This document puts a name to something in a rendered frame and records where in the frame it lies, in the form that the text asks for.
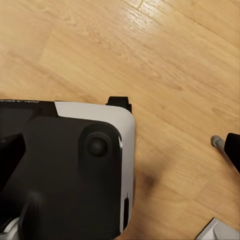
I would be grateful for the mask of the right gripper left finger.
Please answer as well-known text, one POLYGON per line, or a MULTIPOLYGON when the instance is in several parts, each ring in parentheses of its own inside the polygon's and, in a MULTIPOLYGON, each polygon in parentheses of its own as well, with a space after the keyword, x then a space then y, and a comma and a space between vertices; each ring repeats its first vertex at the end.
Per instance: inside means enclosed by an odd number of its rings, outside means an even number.
POLYGON ((0 138, 0 193, 26 152, 21 133, 0 138))

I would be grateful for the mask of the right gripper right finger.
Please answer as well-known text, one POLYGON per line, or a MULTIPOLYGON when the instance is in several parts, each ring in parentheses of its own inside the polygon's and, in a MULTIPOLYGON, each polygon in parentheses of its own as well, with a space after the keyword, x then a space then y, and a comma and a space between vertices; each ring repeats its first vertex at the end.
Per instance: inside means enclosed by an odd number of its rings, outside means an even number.
POLYGON ((228 155, 232 163, 240 173, 240 135, 229 133, 227 135, 224 152, 228 155))

